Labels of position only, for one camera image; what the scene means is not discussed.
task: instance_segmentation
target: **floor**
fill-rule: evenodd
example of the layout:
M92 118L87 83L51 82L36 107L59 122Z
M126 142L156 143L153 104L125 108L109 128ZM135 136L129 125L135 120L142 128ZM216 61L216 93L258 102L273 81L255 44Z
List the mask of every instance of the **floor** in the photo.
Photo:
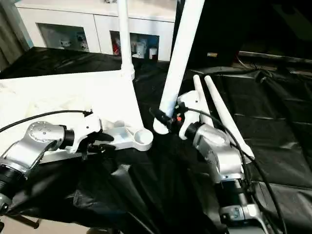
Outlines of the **floor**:
M4 223L4 229L1 234L86 234L89 228L74 223L60 223L50 220L42 220L37 229L26 226L8 217L2 216L1 222Z

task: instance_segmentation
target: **black tablecloth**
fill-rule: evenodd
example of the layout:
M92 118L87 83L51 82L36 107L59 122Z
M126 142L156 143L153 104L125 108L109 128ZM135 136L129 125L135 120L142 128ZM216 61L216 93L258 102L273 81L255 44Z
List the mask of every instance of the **black tablecloth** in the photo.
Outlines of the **black tablecloth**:
M142 120L153 131L148 109L159 106L169 64L133 63ZM118 70L120 64L120 58L103 54L33 48L0 78ZM289 233L312 232L312 81L260 70L210 72L271 183ZM181 94L194 89L194 74L185 73ZM208 176L200 173L204 167L190 142L154 133L147 152L127 149L85 162L74 158L40 165L14 197L10 214L115 227L125 234L210 233L211 220L219 224L218 206ZM267 189L249 167L261 203L276 219Z

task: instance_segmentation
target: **red object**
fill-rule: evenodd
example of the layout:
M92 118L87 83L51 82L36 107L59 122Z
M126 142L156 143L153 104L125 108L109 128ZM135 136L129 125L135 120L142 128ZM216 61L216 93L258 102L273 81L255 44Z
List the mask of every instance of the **red object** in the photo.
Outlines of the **red object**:
M114 55L119 55L119 48L116 43L113 43L113 54Z

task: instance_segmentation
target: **black cable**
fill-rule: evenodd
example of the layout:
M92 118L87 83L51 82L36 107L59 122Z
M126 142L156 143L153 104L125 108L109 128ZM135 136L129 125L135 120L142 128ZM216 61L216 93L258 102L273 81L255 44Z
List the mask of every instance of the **black cable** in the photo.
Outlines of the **black cable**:
M62 110L62 111L51 111L51 112L47 112L47 113L43 113L43 114L40 114L40 115L36 115L36 116L31 116L31 117L28 117L28 118L25 118L25 119L22 119L22 120L19 120L19 121L16 121L14 123L11 123L3 128L0 129L0 133L11 128L11 127L14 127L18 124L21 124L21 123L24 123L24 122L27 122L27 121L30 121L30 120L33 120L33 119L36 119L36 118L40 118L40 117L44 117L44 116L49 116L49 115L55 115L55 114L60 114L60 113L83 113L84 115L88 115L90 114L91 112L88 112L88 111L79 111L79 110Z
M278 202L277 202L276 196L275 196L275 194L274 194L274 192L273 192L273 190L272 190L272 188L271 188L271 186L270 186L270 184L269 184L269 182L268 182L268 180L267 180L267 178L266 178L266 176L265 176L263 170L261 169L261 167L259 166L259 164L257 163L256 160L254 160L251 156L249 156L248 154L246 154L246 152L243 151L243 153L244 153L244 155L253 163L254 167L257 169L257 171L259 172L261 178L263 179L264 184L265 184L266 187L268 188L269 194L270 194L270 196L271 196L271 198L272 198L273 204L274 204L275 209L276 209L276 211L277 211L278 218L279 218L280 222L282 223L282 227L283 227L283 229L284 229L284 232L283 232L283 233L284 233L284 234L287 234L287 229L286 229L286 224L285 224L284 216L283 216L282 211L281 211L281 209L280 209L280 207L279 207L279 204L278 204Z
M254 165L254 166L256 167L256 169L258 170L260 176L262 177L263 182L264 182L264 184L266 185L266 187L268 188L269 194L270 194L270 196L271 196L271 198L272 198L273 204L274 204L275 209L276 209L276 211L277 211L278 218L279 218L280 222L282 223L282 227L283 227L283 230L284 230L284 231L283 231L283 234L287 234L287 228L286 228L284 216L283 216L282 211L281 211L281 209L280 209L280 207L279 207L279 204L278 204L278 202L277 202L277 199L276 199L276 197L275 197L275 194L274 194L274 192L273 192L273 190L272 190L272 188L271 188L271 186L270 186L270 184L269 184L269 182L268 182L268 180L267 180L267 178L266 178L264 172L263 172L262 169L260 168L259 164L258 164L251 156L249 156L248 154L246 154L246 153L242 150L242 148L240 147L240 145L239 145L237 139L234 137L233 133L232 133L226 126L224 126L224 124L223 124L220 120L218 120L217 118L211 116L210 114L208 114L208 113L206 113L206 112L204 112L204 111L200 111L200 110L196 110L196 109L192 109L192 108L187 108L187 107L186 107L186 109L189 110L189 111L198 112L198 113L200 113L200 114L203 114L203 115L208 116L209 118L213 119L215 122L217 122L218 125L220 125L221 127L223 127L223 128L225 129L225 131L232 137L233 141L234 141L235 144L236 144L236 145L233 145L233 144L232 144L232 145L233 145L235 148L238 149L239 153L240 153L241 156L242 156L242 163L243 163L243 169L244 169L244 171L246 172L246 170L245 170L245 168L244 168L244 167L246 167L246 161L245 161L245 158L244 158L244 155L245 155L245 156L253 163L253 165ZM247 177L249 177L249 175L245 174L245 178L246 178L246 180L248 181L249 178L247 179Z
M262 206L261 202L259 201L258 197L256 196L256 194L253 194L253 199L256 202L256 204L258 205L260 211L262 211L263 215L266 217L267 221L269 222L274 234L279 234L278 230L276 229L274 223L272 222L268 211Z

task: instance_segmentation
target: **shelf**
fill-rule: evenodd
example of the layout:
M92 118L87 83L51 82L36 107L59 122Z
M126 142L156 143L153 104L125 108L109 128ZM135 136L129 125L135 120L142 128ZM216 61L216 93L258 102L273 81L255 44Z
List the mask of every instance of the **shelf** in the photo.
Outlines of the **shelf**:
M117 3L105 3L104 0L21 0L15 6L117 16ZM133 19L174 22L176 0L128 0L128 15Z

